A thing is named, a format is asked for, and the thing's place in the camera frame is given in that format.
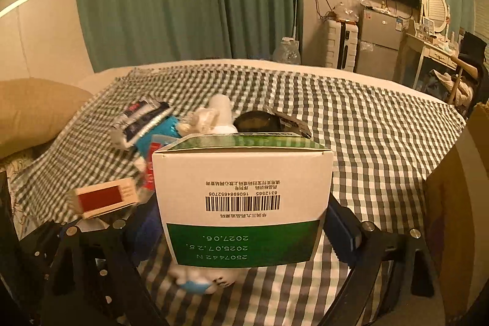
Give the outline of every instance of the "bolt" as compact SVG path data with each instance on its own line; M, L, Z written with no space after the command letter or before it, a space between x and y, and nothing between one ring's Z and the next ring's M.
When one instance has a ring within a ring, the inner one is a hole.
M114 221L112 226L117 230L121 230L122 228L124 228L126 226L126 221L124 221L122 219L116 220L116 221Z
M421 237L421 232L419 232L416 228L413 228L411 231L409 231L409 235L415 239L419 239Z
M362 227L365 231L372 232L375 230L375 224L372 221L364 221Z
M77 232L78 232L78 228L76 228L76 227L69 227L69 228L66 230L66 235L68 235L68 236L73 236L73 235L75 235Z

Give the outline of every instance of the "white desk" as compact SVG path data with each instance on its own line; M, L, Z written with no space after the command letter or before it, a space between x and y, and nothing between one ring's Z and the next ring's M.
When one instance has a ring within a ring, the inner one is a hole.
M413 89L416 89L417 81L420 77L421 67L423 65L423 59L425 57L431 58L437 63L442 64L443 66L454 71L457 70L457 64L450 59L450 53L445 52L429 42L425 42L422 39L404 32L399 45L398 58L394 74L394 81L397 83L402 84L404 81L404 72L408 63L406 59L408 49L413 49L415 52L420 53L420 60L417 63L416 77L414 78L414 83L412 86Z

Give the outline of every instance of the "refrigerator door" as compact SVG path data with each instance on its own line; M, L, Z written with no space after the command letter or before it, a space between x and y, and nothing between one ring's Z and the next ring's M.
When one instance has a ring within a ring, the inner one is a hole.
M360 40L398 50L402 33L395 29L396 23L395 17L364 9Z
M356 61L356 73L387 80L394 80L397 50L382 46L360 47Z

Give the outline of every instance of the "checkered bedsheet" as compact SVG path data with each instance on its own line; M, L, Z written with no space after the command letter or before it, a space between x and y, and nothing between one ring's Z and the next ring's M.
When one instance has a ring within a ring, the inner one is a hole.
M216 93L228 95L238 114L266 105L307 121L314 140L336 154L335 197L387 231L422 228L422 180L464 127L452 106L344 79L214 63L136 69L85 104L13 182L18 204L39 223L72 220L68 190L139 175L137 154L111 148L107 130L115 116L142 95L155 95L181 117ZM173 325L317 324L348 274L323 237L314 261L251 269L233 286L201 297L166 275L170 259L162 238L139 270ZM364 319L374 312L381 280Z

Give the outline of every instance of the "plastic water bottle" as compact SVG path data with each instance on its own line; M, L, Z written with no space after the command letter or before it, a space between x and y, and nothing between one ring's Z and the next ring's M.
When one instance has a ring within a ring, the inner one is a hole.
M301 55L298 44L299 42L295 41L294 38L284 36L273 52L272 60L284 64L300 64Z

